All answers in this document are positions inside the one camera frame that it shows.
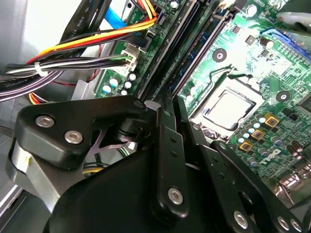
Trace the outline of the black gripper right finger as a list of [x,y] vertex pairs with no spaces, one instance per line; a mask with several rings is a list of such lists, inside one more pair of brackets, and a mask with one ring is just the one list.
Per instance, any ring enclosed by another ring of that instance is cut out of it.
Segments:
[[186,160],[194,162],[208,183],[219,233],[301,233],[303,224],[251,169],[221,141],[209,144],[189,121],[184,101],[176,98],[177,130],[185,137]]

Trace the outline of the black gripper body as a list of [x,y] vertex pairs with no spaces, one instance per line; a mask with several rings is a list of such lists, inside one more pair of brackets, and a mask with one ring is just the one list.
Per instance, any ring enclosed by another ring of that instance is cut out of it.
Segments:
[[178,204],[173,212],[156,206],[152,163],[142,150],[79,181],[56,204],[48,232],[217,233],[200,169],[185,161],[184,189],[169,190],[169,199]]

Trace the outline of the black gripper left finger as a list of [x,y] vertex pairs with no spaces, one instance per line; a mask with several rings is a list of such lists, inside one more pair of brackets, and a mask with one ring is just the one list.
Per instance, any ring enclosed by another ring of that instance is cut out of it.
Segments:
[[176,124],[184,107],[182,100],[169,96],[156,109],[153,102],[134,96],[28,106],[17,115],[13,164],[53,211],[61,196],[82,180],[89,153],[136,142],[153,158],[156,206],[176,212],[178,204],[169,199],[169,190],[183,190],[186,183],[183,139]]

